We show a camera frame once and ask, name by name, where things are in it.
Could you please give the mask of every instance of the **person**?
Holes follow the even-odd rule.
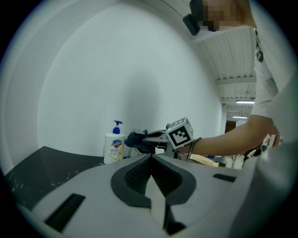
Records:
[[[219,30],[231,26],[255,28],[257,86],[255,104],[247,123],[217,137],[194,140],[192,153],[234,155],[257,147],[267,134],[276,134],[279,140],[279,133],[267,109],[297,71],[297,59],[282,30],[260,5],[251,0],[202,0],[202,5],[205,26]],[[183,154],[189,151],[190,146],[178,149]]]

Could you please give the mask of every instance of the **black table surface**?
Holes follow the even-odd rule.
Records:
[[[104,165],[103,157],[42,147],[21,161],[5,180],[15,201],[29,210],[48,193],[87,169]]]

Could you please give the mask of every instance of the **ceiling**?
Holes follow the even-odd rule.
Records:
[[[237,121],[233,116],[249,117],[252,105],[240,105],[236,101],[256,97],[256,38],[253,28],[241,26],[215,33],[202,28],[197,36],[192,36],[183,23],[183,17],[190,13],[190,0],[139,1],[170,18],[204,54],[222,103],[227,107],[227,120]]]

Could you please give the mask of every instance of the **hand soap bottle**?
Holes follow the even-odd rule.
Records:
[[[123,159],[124,140],[126,136],[120,134],[119,124],[121,121],[114,121],[116,127],[113,133],[105,134],[104,159],[105,164],[110,164]]]

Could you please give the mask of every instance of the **ceiling light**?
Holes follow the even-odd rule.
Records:
[[[247,119],[247,117],[233,117],[233,118]]]
[[[255,101],[237,101],[238,104],[254,104]]]

